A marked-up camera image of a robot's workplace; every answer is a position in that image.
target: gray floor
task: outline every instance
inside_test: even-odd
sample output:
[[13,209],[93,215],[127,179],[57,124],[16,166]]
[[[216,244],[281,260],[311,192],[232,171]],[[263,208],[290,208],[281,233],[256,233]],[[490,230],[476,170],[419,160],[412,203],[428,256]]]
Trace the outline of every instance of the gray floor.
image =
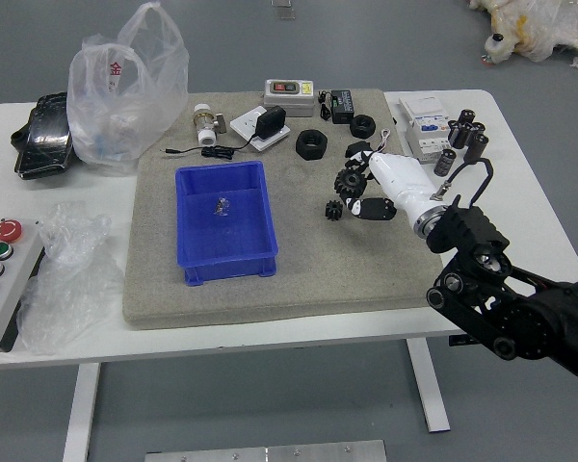
[[[0,2],[0,103],[65,90],[81,39],[115,36],[140,3]],[[262,90],[275,77],[319,89],[491,92],[578,253],[569,52],[484,67],[489,17],[465,0],[293,0],[295,21],[276,20],[268,0],[163,4],[191,53],[192,92]],[[578,379],[549,360],[504,363],[479,346],[429,344],[449,433],[427,433],[402,343],[326,346],[105,365],[90,460],[383,439],[390,462],[578,461]],[[0,372],[0,461],[61,459],[75,376]]]

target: black gear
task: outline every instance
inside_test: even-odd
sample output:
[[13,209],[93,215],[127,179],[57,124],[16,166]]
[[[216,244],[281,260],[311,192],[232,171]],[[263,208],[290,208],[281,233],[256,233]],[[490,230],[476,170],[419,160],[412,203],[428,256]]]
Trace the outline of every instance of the black gear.
[[326,204],[326,217],[337,221],[343,216],[343,204],[338,200],[331,200]]
[[343,168],[336,175],[334,181],[334,190],[340,194],[341,197],[346,195],[357,199],[364,194],[366,190],[366,177],[361,171],[355,168]]

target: black cable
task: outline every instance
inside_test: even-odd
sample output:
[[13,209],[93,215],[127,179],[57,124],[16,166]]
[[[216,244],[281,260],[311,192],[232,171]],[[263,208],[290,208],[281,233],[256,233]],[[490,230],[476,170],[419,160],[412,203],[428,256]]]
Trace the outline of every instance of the black cable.
[[494,176],[494,168],[492,167],[492,163],[490,162],[489,159],[485,158],[485,157],[481,157],[479,159],[476,159],[475,161],[471,161],[471,162],[465,162],[464,164],[462,164],[460,167],[458,167],[456,170],[454,170],[454,173],[452,173],[450,175],[450,178],[447,180],[447,183],[449,183],[450,185],[452,184],[452,181],[454,180],[454,178],[456,178],[458,176],[458,174],[467,166],[475,166],[477,163],[482,163],[486,166],[486,179],[482,182],[482,185],[480,185],[480,188],[478,188],[478,190],[475,192],[475,194],[473,194],[473,197],[471,198],[471,201],[469,202],[469,207],[473,207],[473,204],[475,202],[477,202],[477,200],[480,198],[480,196],[482,195],[482,193],[486,190],[486,188],[488,187],[488,184],[490,183],[490,180],[492,180],[492,177]]
[[319,115],[323,120],[329,120],[329,118],[331,117],[331,111],[328,109],[328,106],[326,106],[326,98],[329,94],[331,94],[329,91],[325,90],[319,91],[318,101],[319,103],[321,103],[321,112],[319,113]]
[[239,151],[240,149],[244,149],[245,147],[247,147],[255,136],[256,136],[256,134],[253,134],[249,138],[249,140],[243,146],[240,146],[240,147],[219,146],[219,145],[217,145],[217,146],[197,146],[197,147],[191,147],[190,149],[185,149],[183,151],[180,151],[177,149],[167,148],[167,149],[165,149],[165,153],[166,154],[185,154],[187,152],[201,149],[201,155],[203,157],[213,157],[216,159],[227,159],[228,161],[232,161],[233,155],[235,154],[235,151]]

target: black hex nut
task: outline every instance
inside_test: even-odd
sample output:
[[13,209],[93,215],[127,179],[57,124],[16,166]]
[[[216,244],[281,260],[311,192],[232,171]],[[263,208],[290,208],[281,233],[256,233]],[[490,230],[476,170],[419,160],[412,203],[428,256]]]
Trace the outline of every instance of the black hex nut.
[[296,140],[296,152],[305,161],[316,161],[324,157],[328,138],[319,130],[304,130]]
[[377,129],[377,124],[369,115],[359,114],[351,120],[349,129],[354,137],[366,140],[368,137],[373,136]]

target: table leg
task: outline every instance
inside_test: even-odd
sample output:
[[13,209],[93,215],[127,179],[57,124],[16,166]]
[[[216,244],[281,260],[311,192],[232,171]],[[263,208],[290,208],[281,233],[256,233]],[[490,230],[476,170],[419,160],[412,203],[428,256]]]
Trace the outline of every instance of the table leg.
[[64,462],[86,462],[100,363],[79,365],[66,433]]
[[443,397],[436,381],[433,359],[428,350],[426,339],[407,339],[407,347],[411,363],[413,364],[417,389],[422,399],[428,431],[431,433],[448,431],[450,423],[447,420]]

